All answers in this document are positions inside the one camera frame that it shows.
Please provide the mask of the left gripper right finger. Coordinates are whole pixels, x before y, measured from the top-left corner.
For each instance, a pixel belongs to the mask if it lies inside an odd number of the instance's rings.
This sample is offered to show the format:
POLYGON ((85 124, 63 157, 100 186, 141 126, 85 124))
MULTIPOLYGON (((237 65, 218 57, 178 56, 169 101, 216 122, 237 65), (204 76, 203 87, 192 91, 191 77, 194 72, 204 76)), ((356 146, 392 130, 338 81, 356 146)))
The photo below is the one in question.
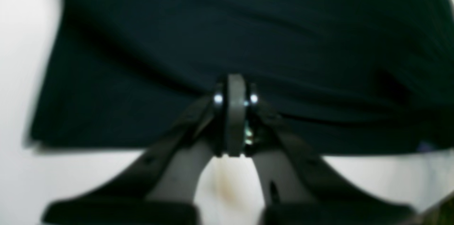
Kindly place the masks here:
POLYGON ((265 200, 260 225, 407 225, 415 217, 347 181, 239 74, 227 76, 227 154, 254 162, 265 200))

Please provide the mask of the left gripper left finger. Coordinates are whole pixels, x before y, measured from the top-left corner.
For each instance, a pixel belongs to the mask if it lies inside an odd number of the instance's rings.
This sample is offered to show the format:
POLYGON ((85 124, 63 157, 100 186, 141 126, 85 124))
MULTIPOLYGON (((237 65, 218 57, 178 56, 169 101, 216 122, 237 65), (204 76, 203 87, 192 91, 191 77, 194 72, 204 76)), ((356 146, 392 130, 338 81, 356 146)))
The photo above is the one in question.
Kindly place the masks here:
POLYGON ((175 121, 130 166, 101 187, 54 201, 46 225, 200 225, 194 197, 209 161, 222 152, 217 115, 223 109, 222 83, 175 121))

